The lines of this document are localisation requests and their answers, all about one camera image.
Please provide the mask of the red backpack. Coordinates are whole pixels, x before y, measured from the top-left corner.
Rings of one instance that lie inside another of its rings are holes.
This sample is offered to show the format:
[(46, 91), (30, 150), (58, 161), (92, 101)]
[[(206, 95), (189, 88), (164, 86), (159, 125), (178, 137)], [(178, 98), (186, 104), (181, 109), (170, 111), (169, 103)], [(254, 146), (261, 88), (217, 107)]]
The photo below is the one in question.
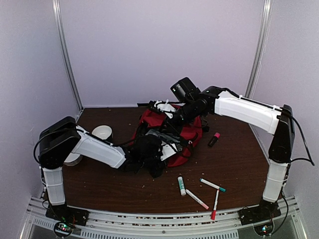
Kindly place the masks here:
[[(146, 135), (149, 129), (172, 134), (179, 137), (183, 146), (182, 152), (161, 161), (162, 141)], [(209, 127), (202, 124), (200, 116), (195, 117), (183, 126), (174, 126), (164, 113), (155, 113), (148, 109), (141, 115), (139, 125), (134, 133), (133, 142), (129, 144), (130, 153), (138, 162), (138, 169), (145, 168), (153, 178), (160, 177), (167, 167), (177, 167), (185, 164), (191, 157), (195, 146), (202, 139)]]

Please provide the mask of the grey pencil pouch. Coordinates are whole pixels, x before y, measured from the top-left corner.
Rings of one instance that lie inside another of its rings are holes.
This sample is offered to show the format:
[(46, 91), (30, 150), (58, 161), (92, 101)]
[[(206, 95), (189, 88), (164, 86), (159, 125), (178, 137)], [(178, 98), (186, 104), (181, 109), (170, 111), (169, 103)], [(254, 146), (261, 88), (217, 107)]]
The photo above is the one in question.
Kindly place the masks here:
[(180, 143), (179, 137), (174, 136), (172, 134), (159, 132), (158, 130), (155, 130), (155, 129), (149, 129), (147, 131), (146, 135), (153, 135), (153, 136), (159, 138), (161, 141), (163, 141), (165, 143), (169, 143), (169, 144), (173, 144), (173, 143), (179, 144)]

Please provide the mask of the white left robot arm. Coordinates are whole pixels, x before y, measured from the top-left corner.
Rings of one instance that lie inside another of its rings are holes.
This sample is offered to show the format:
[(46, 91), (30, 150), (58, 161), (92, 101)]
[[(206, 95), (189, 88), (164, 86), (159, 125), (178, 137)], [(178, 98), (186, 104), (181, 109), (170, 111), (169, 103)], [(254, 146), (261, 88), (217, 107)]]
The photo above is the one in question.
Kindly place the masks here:
[(62, 167), (72, 154), (97, 160), (121, 171), (137, 172), (145, 167), (153, 177), (161, 175), (167, 159), (177, 153), (177, 145), (153, 130), (125, 143), (113, 144), (65, 117), (40, 133), (33, 157), (41, 167), (48, 201), (66, 205)]

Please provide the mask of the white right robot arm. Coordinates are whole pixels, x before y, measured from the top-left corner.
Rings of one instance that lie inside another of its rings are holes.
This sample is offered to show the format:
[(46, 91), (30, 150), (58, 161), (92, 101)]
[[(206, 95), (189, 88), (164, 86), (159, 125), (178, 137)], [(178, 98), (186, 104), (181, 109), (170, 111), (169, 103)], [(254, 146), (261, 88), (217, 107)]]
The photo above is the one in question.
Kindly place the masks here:
[(169, 101), (165, 101), (157, 103), (156, 108), (167, 115), (166, 122), (173, 129), (182, 127), (197, 116), (212, 114), (243, 121), (273, 136), (268, 150), (270, 165), (263, 196), (259, 206), (251, 211), (255, 216), (271, 216), (293, 161), (294, 126), (299, 123), (293, 117), (292, 108), (261, 103), (228, 88), (210, 86), (201, 91), (188, 77), (174, 84), (171, 91), (182, 106), (176, 109)]

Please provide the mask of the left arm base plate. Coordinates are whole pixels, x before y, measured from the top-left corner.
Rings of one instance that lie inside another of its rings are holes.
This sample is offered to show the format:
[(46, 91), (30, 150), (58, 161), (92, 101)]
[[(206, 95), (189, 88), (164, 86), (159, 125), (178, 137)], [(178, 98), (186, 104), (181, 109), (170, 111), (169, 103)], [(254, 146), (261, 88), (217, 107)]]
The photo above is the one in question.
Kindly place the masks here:
[(58, 206), (49, 204), (45, 216), (71, 225), (86, 226), (89, 212), (87, 210), (69, 207), (66, 204)]

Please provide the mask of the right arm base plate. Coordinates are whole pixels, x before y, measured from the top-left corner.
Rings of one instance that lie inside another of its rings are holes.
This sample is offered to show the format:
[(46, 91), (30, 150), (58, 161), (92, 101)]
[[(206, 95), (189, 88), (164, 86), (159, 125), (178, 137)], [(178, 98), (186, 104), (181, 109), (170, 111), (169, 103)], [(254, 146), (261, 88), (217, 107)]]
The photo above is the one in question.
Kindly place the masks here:
[(250, 208), (242, 208), (238, 211), (238, 215), (241, 225), (248, 225), (270, 221), (273, 217), (280, 216), (281, 211), (277, 207), (273, 209), (258, 205)]

